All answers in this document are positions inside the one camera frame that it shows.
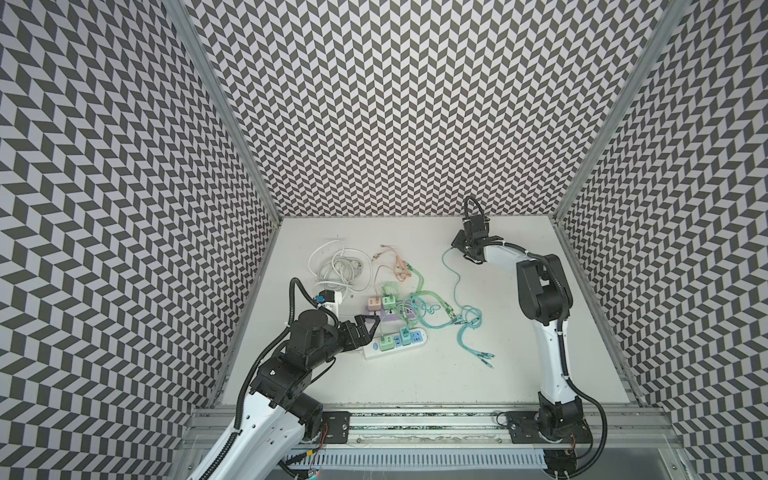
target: white cable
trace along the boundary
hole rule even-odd
[[[341,249],[336,251],[332,256],[327,257],[318,267],[317,271],[312,270],[312,259],[317,255],[319,251],[327,247],[331,243],[338,243],[341,245]],[[368,264],[368,283],[362,289],[353,288],[355,280],[362,274],[363,263],[359,258],[348,257],[346,252],[354,252],[364,258]],[[346,295],[348,292],[362,293],[371,287],[373,281],[373,263],[371,258],[363,251],[355,248],[345,248],[344,243],[341,240],[331,240],[323,245],[319,246],[312,252],[310,258],[306,261],[306,268],[312,275],[315,276],[315,285],[328,286],[331,290],[337,292],[343,292]]]

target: grey panel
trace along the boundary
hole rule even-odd
[[[269,223],[156,1],[0,15],[0,478],[160,478]]]
[[[554,210],[666,0],[187,0],[281,213]]]
[[[566,218],[704,478],[768,478],[768,6],[694,2]]]

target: black mounting plate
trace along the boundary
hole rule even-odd
[[[538,412],[506,412],[507,431],[512,439],[512,443],[545,443],[547,442],[538,434],[538,423],[536,414]],[[591,443],[592,432],[587,425],[587,421],[580,420],[571,430],[574,434],[576,443]],[[562,443],[570,445],[573,439],[563,439]]]
[[[328,434],[325,443],[346,443],[349,437],[349,412],[323,412],[320,420],[320,433],[325,431],[328,424]]]

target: white power strip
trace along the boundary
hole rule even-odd
[[[373,339],[371,343],[362,348],[362,354],[365,356],[366,360],[371,360],[378,359],[382,356],[392,355],[393,353],[410,352],[413,349],[418,349],[420,346],[424,346],[429,339],[427,332],[423,329],[413,329],[409,334],[411,337],[411,343],[409,345],[403,345],[402,340],[400,339],[400,334],[394,333],[392,335],[384,335]],[[384,348],[387,348],[387,344],[389,344],[389,339],[387,339],[387,337],[391,338],[394,346],[389,349],[382,349],[382,344],[384,345]]]

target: chevron pattern wallpaper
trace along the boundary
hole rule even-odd
[[[567,218],[703,478],[768,478],[768,3],[695,1]]]
[[[281,214],[364,216],[552,212],[666,3],[187,7]]]
[[[160,478],[270,226],[158,0],[0,2],[0,478]]]

